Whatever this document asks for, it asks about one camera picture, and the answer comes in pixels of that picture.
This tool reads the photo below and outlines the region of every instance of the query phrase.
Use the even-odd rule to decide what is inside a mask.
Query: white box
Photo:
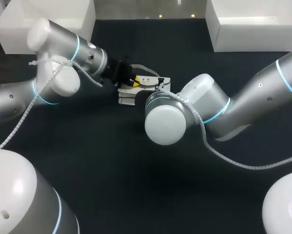
[[[27,35],[40,18],[90,41],[96,21],[94,0],[11,0],[0,16],[0,43],[6,54],[34,54]]]
[[[292,51],[292,0],[208,0],[215,52]]]

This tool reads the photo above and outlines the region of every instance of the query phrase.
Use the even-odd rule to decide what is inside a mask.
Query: white robotic arm
[[[80,81],[74,68],[100,87],[102,84],[93,77],[129,86],[136,78],[129,64],[109,58],[104,50],[48,19],[40,19],[32,26],[28,46],[37,54],[37,61],[31,63],[38,66],[37,76],[25,82],[0,85],[0,122],[21,115],[62,64],[35,105],[56,105],[75,94]]]
[[[174,144],[195,124],[184,102],[199,113],[217,140],[231,139],[262,115],[292,101],[292,52],[257,73],[232,98],[207,74],[191,80],[177,95],[156,92],[147,99],[145,129],[151,140]]]

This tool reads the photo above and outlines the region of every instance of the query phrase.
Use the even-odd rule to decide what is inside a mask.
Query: blue led ring
[[[37,95],[38,94],[38,92],[37,92],[37,89],[36,89],[36,87],[35,87],[35,81],[36,81],[36,79],[33,81],[33,90],[34,90],[34,92],[35,92],[35,95]],[[49,105],[58,105],[59,103],[51,103],[51,102],[48,102],[48,101],[46,101],[44,98],[42,98],[41,96],[39,97],[43,102],[45,102],[46,104],[49,104]]]
[[[227,108],[228,108],[228,106],[229,106],[229,104],[230,104],[230,101],[231,101],[231,100],[230,100],[230,97],[229,97],[228,102],[227,102],[227,104],[224,106],[224,108],[223,108],[220,112],[218,112],[216,115],[214,115],[212,118],[210,118],[210,119],[204,121],[203,123],[209,123],[209,122],[213,121],[214,119],[216,119],[217,117],[219,117],[222,113],[224,113],[224,112],[227,110]]]
[[[78,37],[78,35],[76,35],[76,36],[77,36],[77,39],[78,39],[78,45],[77,45],[76,51],[74,52],[74,55],[73,55],[71,61],[73,61],[73,60],[76,58],[76,56],[78,55],[78,52],[79,52],[80,41],[79,41],[79,37]],[[34,90],[34,92],[35,92],[35,95],[37,95],[38,92],[37,92],[37,90],[36,90],[35,81],[36,81],[36,80],[33,81],[33,90]],[[46,104],[49,104],[49,105],[58,105],[58,104],[59,104],[59,103],[51,103],[51,102],[48,102],[48,101],[46,101],[45,99],[43,99],[41,96],[40,96],[39,98],[40,98],[43,102],[45,102]]]
[[[277,66],[277,69],[278,69],[278,72],[279,72],[281,78],[283,79],[284,83],[286,84],[286,86],[288,87],[288,89],[292,93],[292,87],[290,86],[289,82],[287,81],[287,79],[284,77],[284,75],[282,73],[282,70],[281,70],[280,65],[279,65],[279,60],[276,61],[276,66]]]

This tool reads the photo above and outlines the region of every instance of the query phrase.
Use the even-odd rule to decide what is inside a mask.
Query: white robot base
[[[263,205],[263,222],[267,234],[292,234],[292,174],[269,189]]]
[[[76,216],[33,165],[0,150],[0,234],[79,234]]]

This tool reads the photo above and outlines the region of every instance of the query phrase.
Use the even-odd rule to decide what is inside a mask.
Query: cylindrical joint cap
[[[186,118],[176,107],[161,105],[146,117],[145,130],[148,137],[159,145],[178,142],[186,131]]]

